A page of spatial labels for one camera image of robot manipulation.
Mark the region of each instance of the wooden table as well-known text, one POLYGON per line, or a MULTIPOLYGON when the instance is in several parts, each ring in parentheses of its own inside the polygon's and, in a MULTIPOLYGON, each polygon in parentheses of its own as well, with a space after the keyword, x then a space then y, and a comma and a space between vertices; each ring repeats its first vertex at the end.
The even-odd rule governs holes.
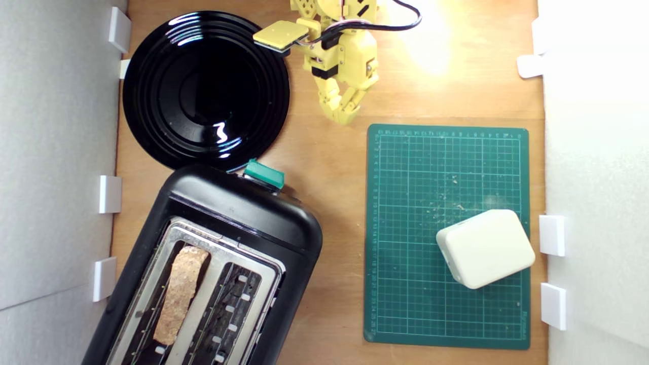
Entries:
MULTIPOLYGON (((384 1, 384 9, 395 9, 384 1)), ((530 53, 534 0, 418 0, 423 23, 408 32, 376 32, 380 81, 347 127, 321 115, 312 76, 297 53, 287 62, 291 107, 282 134, 260 159, 286 173, 298 197, 317 215, 323 250, 279 364, 547 364, 548 330, 541 323, 540 255, 532 268, 532 346, 529 351, 370 344, 362 336, 365 147, 371 123, 524 127, 530 131, 532 217, 545 209, 543 91, 524 81, 516 57, 530 53)), ((131 52, 155 27, 195 10, 222 10, 266 26, 295 19, 288 1, 130 0, 131 52)), ((410 22, 402 11, 381 22, 410 22)), ((117 175, 123 178, 112 254, 121 271, 156 193, 170 174, 135 142, 123 113, 117 175)), ((537 220, 532 243, 538 254, 537 220)))

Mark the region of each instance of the white wall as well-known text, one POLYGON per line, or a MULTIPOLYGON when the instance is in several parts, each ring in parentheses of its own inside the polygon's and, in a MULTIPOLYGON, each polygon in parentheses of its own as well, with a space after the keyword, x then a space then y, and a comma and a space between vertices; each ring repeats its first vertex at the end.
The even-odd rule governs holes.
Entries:
POLYGON ((553 24, 543 56, 547 213, 566 216, 567 289, 550 365, 649 364, 649 5, 539 0, 553 24))
POLYGON ((80 362, 105 303, 99 176, 115 170, 119 59, 110 7, 0 2, 0 364, 80 362))

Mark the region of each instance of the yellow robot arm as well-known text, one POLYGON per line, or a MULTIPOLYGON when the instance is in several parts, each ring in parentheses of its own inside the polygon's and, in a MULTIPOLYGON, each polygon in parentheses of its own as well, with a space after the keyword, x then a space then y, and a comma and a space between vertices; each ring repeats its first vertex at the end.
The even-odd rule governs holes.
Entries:
POLYGON ((278 21, 254 35, 263 47, 288 53, 295 48, 304 54, 304 69, 315 78, 320 106, 324 114, 340 124, 350 123, 360 109, 369 89, 378 81, 376 40, 369 32, 404 30, 405 27, 374 26, 378 12, 377 0, 290 0, 291 9, 300 14, 292 23, 278 21), (346 84, 342 93, 339 82, 346 84))

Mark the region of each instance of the cutting mat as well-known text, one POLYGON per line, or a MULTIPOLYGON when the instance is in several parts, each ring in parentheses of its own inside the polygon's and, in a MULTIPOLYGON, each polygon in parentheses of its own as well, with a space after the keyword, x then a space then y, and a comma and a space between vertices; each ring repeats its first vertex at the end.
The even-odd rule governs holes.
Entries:
POLYGON ((514 210, 529 236, 527 130, 374 124, 367 134, 365 339, 528 349, 529 269, 471 290, 435 241, 494 208, 514 210))

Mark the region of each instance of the black plate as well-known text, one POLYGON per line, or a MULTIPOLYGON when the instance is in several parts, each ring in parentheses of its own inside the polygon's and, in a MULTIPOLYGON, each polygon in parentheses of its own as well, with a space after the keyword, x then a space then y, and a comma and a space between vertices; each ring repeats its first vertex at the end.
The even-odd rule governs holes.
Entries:
POLYGON ((259 157, 279 134, 289 103, 284 59, 258 47, 259 26, 216 11, 179 16, 137 48, 123 104, 138 143, 177 169, 223 171, 259 157))

